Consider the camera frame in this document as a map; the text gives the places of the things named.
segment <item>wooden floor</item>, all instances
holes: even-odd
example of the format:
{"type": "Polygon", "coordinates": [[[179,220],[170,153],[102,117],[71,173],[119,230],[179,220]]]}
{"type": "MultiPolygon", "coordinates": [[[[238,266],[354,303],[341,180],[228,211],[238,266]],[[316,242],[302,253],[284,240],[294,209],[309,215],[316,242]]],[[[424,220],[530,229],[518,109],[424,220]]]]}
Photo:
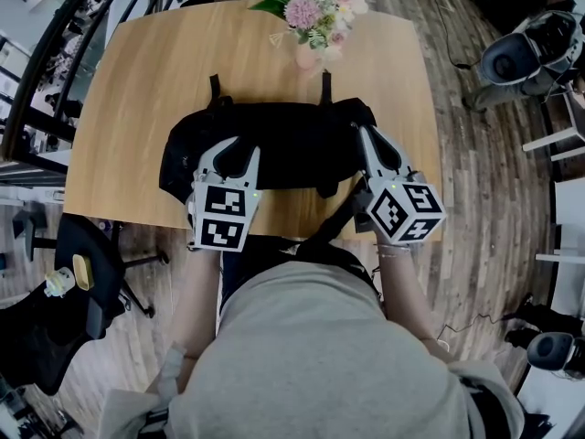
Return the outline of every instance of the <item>wooden floor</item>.
{"type": "MultiPolygon", "coordinates": [[[[426,62],[441,143],[443,201],[449,218],[442,242],[420,246],[416,263],[421,284],[431,300],[437,334],[443,324],[465,327],[477,314],[499,318],[516,308],[532,291],[546,301],[549,264],[535,262],[536,252],[551,249],[546,150],[525,154],[521,144],[545,134],[535,100],[513,102],[486,114],[467,112],[461,96],[480,85],[477,72],[459,71],[449,63],[441,20],[432,0],[367,0],[377,11],[413,21],[426,62]]],[[[482,20],[470,0],[439,0],[450,31],[452,57],[469,63],[497,34],[482,20]]],[[[3,208],[3,244],[11,249],[9,220],[15,209],[3,208]]],[[[51,210],[54,236],[56,217],[51,210]]],[[[52,399],[35,388],[27,397],[51,422],[55,408],[64,408],[92,436],[109,388],[144,389],[164,356],[165,334],[181,288],[186,234],[129,225],[122,231],[122,256],[128,260],[162,248],[171,257],[167,267],[131,269],[128,281],[139,297],[154,302],[157,314],[148,320],[132,311],[118,317],[108,336],[85,345],[70,365],[62,388],[52,399]]],[[[376,256],[371,244],[344,245],[368,269],[376,256]]],[[[51,251],[40,252],[34,266],[13,271],[0,285],[0,298],[22,293],[42,281],[51,251]]],[[[467,331],[445,330],[452,353],[462,359],[490,359],[514,388],[526,366],[525,352],[503,342],[509,325],[478,319],[467,331]]]]}

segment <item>wooden table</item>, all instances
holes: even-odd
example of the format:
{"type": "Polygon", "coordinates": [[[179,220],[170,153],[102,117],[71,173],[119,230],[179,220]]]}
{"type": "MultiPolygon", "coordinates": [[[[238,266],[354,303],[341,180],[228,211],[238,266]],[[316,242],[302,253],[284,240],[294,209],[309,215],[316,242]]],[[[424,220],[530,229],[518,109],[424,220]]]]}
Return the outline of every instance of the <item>wooden table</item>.
{"type": "MultiPolygon", "coordinates": [[[[285,37],[279,48],[269,40],[285,30],[284,22],[248,6],[250,1],[200,5],[116,29],[81,114],[66,212],[188,228],[184,205],[158,187],[158,174],[170,130],[207,106],[210,75],[218,73],[222,93],[235,102],[319,102],[321,77],[296,67],[293,38],[285,37]]],[[[327,69],[333,100],[364,101],[378,127],[401,143],[441,194],[431,89],[412,23],[375,12],[358,17],[343,59],[327,69]]],[[[328,200],[313,189],[267,191],[251,232],[309,237],[355,180],[341,183],[328,200]]],[[[373,233],[355,234],[352,222],[341,237],[373,239],[373,233]]]]}

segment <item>flower bouquet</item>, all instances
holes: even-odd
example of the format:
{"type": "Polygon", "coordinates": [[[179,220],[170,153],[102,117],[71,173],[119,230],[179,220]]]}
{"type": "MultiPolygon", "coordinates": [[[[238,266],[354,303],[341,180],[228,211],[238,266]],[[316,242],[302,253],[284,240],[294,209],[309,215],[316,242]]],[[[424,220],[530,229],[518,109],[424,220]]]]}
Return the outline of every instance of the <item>flower bouquet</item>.
{"type": "Polygon", "coordinates": [[[367,12],[367,3],[365,0],[262,0],[250,9],[283,19],[300,45],[313,50],[315,56],[332,60],[341,57],[351,23],[356,15],[367,12]]]}

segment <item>cable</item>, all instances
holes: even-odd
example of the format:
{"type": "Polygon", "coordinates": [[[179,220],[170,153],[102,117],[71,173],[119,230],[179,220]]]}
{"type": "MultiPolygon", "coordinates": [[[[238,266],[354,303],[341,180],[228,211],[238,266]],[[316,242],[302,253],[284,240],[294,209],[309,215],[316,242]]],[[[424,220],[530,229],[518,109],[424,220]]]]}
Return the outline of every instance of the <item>cable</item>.
{"type": "Polygon", "coordinates": [[[439,16],[441,17],[442,28],[445,31],[445,43],[446,43],[446,46],[447,46],[447,56],[449,57],[449,61],[451,62],[451,64],[456,69],[459,69],[459,70],[471,70],[472,67],[474,67],[475,65],[477,65],[482,59],[479,58],[478,60],[476,60],[471,65],[469,65],[467,63],[455,63],[453,61],[453,58],[451,56],[451,48],[449,46],[449,31],[447,30],[447,24],[445,23],[445,19],[443,18],[442,11],[441,11],[441,6],[439,5],[438,0],[434,0],[434,2],[435,2],[435,5],[437,6],[437,11],[439,12],[439,16]]]}
{"type": "Polygon", "coordinates": [[[492,316],[490,316],[489,314],[484,315],[484,314],[478,314],[477,316],[475,316],[472,320],[472,323],[463,327],[463,328],[453,328],[451,327],[449,324],[445,324],[444,326],[442,326],[441,332],[439,333],[439,335],[437,336],[437,340],[439,338],[441,338],[442,333],[445,331],[445,328],[449,328],[452,332],[454,333],[461,333],[469,328],[472,327],[472,325],[475,323],[475,321],[479,318],[488,318],[491,322],[491,324],[494,326],[495,324],[497,324],[498,322],[502,321],[502,317],[498,318],[497,320],[492,320],[492,316]]]}

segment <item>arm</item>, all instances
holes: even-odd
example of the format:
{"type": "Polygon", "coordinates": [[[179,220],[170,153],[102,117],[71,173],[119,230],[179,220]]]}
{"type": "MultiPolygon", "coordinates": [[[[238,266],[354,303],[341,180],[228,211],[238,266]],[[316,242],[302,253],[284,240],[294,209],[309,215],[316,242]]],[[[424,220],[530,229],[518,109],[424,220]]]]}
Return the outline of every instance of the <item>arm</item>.
{"type": "Polygon", "coordinates": [[[431,308],[420,288],[410,250],[390,246],[379,232],[377,236],[386,318],[406,328],[435,358],[454,361],[432,334],[431,308]]]}
{"type": "MultiPolygon", "coordinates": [[[[181,393],[203,351],[216,336],[219,256],[217,251],[189,252],[183,288],[171,321],[168,348],[175,343],[186,350],[177,387],[181,393]]],[[[147,391],[156,392],[159,375],[147,391]]]]}

